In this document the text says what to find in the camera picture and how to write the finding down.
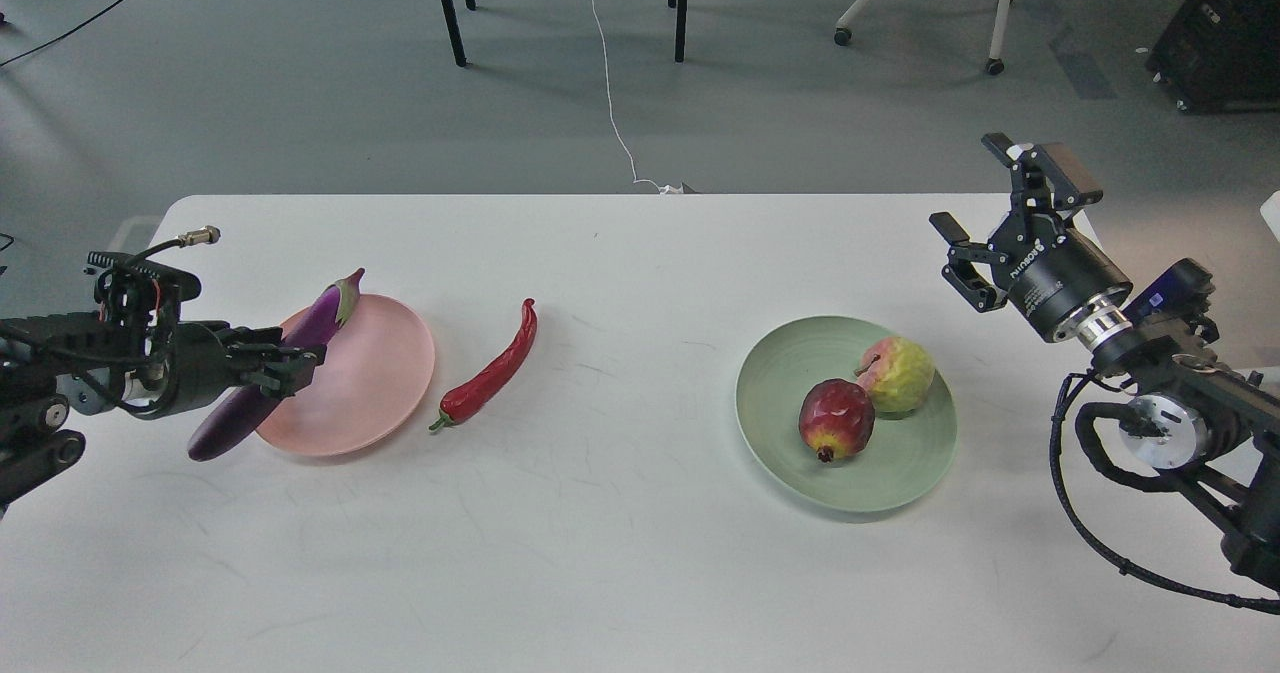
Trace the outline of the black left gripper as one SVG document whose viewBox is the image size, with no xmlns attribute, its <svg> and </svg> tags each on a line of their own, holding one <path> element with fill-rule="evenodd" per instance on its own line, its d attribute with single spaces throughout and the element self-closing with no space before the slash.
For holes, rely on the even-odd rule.
<svg viewBox="0 0 1280 673">
<path fill-rule="evenodd" d="M 250 357 L 246 371 L 239 357 Z M 311 385 L 325 360 L 325 348 L 288 342 L 283 328 L 182 322 L 131 374 L 131 415 L 154 421 L 200 409 L 239 385 L 274 400 L 293 398 Z"/>
</svg>

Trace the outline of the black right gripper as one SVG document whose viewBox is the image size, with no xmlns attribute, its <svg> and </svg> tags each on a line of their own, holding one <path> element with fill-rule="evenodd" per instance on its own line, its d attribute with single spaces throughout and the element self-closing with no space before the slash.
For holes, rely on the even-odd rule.
<svg viewBox="0 0 1280 673">
<path fill-rule="evenodd" d="M 932 212 L 929 223 L 948 246 L 942 276 L 978 312 L 1010 299 L 1043 342 L 1071 339 L 1096 305 L 1123 303 L 1133 290 L 1076 232 L 1075 214 L 1101 202 L 1102 186 L 1066 145 L 1014 143 L 1004 132 L 980 141 L 1009 170 L 1010 212 L 986 243 L 970 241 L 951 212 Z M 1050 235 L 1033 237 L 1043 226 Z"/>
</svg>

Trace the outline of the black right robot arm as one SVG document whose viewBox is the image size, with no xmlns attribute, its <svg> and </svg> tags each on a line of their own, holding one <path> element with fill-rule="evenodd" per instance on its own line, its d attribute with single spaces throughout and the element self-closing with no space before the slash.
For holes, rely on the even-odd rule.
<svg viewBox="0 0 1280 673">
<path fill-rule="evenodd" d="M 1106 480 L 1144 494 L 1178 494 L 1222 536 L 1231 573 L 1277 589 L 1277 399 L 1263 374 L 1239 374 L 1211 345 L 1211 273 L 1180 258 L 1142 293 L 1076 226 L 1102 200 L 1065 145 L 982 145 L 1010 175 L 1010 209 L 983 243 L 950 212 L 931 225 L 948 244 L 942 276 L 970 307 L 1014 305 L 1044 342 L 1076 340 L 1089 367 L 1064 377 L 1050 424 L 1050 473 L 1082 540 L 1117 573 L 1211 603 L 1277 613 L 1277 600 L 1197 589 L 1121 557 L 1076 514 L 1062 479 L 1062 429 L 1074 415 L 1080 450 Z"/>
</svg>

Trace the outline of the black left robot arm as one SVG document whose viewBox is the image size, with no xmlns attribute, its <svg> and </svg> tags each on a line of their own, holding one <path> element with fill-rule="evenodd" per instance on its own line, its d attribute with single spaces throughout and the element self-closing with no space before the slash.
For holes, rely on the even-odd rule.
<svg viewBox="0 0 1280 673">
<path fill-rule="evenodd" d="M 141 421 L 200 409 L 230 389 L 289 398 L 324 363 L 321 342 L 288 344 L 280 328 L 183 321 L 198 278 L 165 266 L 165 249 L 214 244 L 215 226 L 138 253 L 91 252 L 93 310 L 3 322 L 3 505 L 35 491 L 84 454 L 72 412 L 123 409 Z"/>
</svg>

